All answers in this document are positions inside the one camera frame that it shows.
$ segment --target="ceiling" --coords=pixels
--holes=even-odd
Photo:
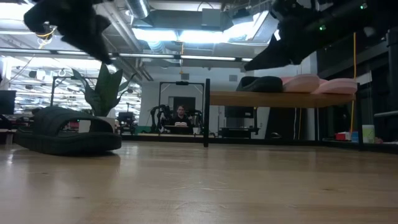
[[[270,1],[265,0],[211,0],[209,3],[187,0],[149,0],[148,2],[151,8],[150,15],[155,14],[155,11],[161,11],[164,14],[190,11],[190,14],[198,15],[198,13],[201,14],[203,9],[214,8],[219,9],[222,14],[226,14],[227,20],[230,20],[238,9],[248,7],[248,11],[251,12],[251,14],[257,14],[257,18],[264,17],[263,21],[258,22],[258,25],[256,25],[255,22],[259,21],[259,19],[256,19],[251,25],[253,27],[256,25],[256,32],[253,33],[253,38],[249,40],[229,39],[228,42],[215,41],[213,43],[208,42],[208,40],[204,43],[186,41],[181,45],[174,41],[163,41],[160,38],[159,42],[164,45],[165,51],[169,54],[253,58],[266,48],[277,25],[275,21],[272,21],[272,18],[270,18],[271,16],[267,15],[266,11],[268,10],[267,7],[269,7]],[[7,4],[6,6],[4,4],[5,3],[0,3],[0,47],[24,49],[39,48],[42,45],[42,40],[38,39],[35,34],[27,30],[22,21],[24,13],[29,10],[32,5]],[[153,53],[153,49],[149,47],[148,41],[139,40],[133,32],[132,28],[141,29],[141,27],[137,25],[139,24],[139,20],[136,19],[131,22],[131,16],[129,16],[129,13],[126,13],[128,9],[125,0],[115,0],[114,3],[107,2],[105,4],[100,4],[95,6],[95,9],[98,14],[108,17],[112,22],[112,25],[104,31],[104,38],[110,52],[129,53],[141,51],[144,53]],[[177,28],[171,30],[177,34],[178,38],[181,38],[181,34],[184,32],[184,30]],[[78,50],[62,42],[60,38],[61,37],[55,33],[55,36],[50,42],[47,42],[43,46],[43,49]],[[19,110],[29,108],[31,105],[47,106],[50,99],[49,93],[51,93],[51,77],[56,76],[62,69],[67,72],[66,77],[71,73],[71,68],[74,68],[87,77],[95,78],[100,68],[100,63],[95,60],[34,58],[30,61],[31,57],[18,57],[17,55],[13,55],[13,57],[3,57],[2,59],[10,61],[9,64],[12,67],[12,82],[10,82],[10,88],[18,90],[18,100],[21,106],[18,108]],[[26,66],[26,70],[20,72],[18,68],[24,66]],[[205,73],[206,76],[214,80],[224,80],[228,75],[242,75],[240,71],[243,67],[243,63],[211,60],[118,59],[115,64],[110,67],[111,70],[122,68],[125,71],[126,78],[135,72],[137,72],[138,75],[137,79],[135,79],[136,84],[132,84],[131,86],[135,89],[135,92],[124,96],[122,102],[116,109],[118,111],[126,111],[127,103],[130,103],[132,109],[135,112],[139,112],[139,101],[141,98],[140,83],[180,80],[179,71],[181,71],[181,66],[182,69],[188,71],[188,73]],[[44,80],[30,78],[28,74],[31,70],[45,71],[46,78]],[[54,102],[74,109],[89,107],[83,99],[83,93],[81,91],[76,91],[81,88],[79,85],[81,85],[81,83],[76,81],[64,80],[55,90]]]

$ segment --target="red object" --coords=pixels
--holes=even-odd
[[[336,140],[345,141],[346,140],[346,134],[345,133],[335,134],[335,138],[336,138]]]

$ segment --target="wooden table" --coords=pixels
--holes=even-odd
[[[205,128],[203,145],[208,147],[210,105],[278,108],[315,108],[315,140],[318,141],[318,108],[356,102],[359,145],[363,147],[361,101],[356,95],[309,93],[254,93],[242,91],[210,91],[210,79],[205,86]]]

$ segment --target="wooden floor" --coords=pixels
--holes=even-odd
[[[156,142],[114,153],[0,146],[0,223],[398,223],[398,156]]]

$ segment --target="person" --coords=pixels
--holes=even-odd
[[[184,122],[187,124],[188,127],[192,126],[191,121],[188,119],[187,115],[185,114],[185,107],[184,105],[180,105],[177,107],[177,115],[173,118],[171,125],[175,125],[176,122]]]

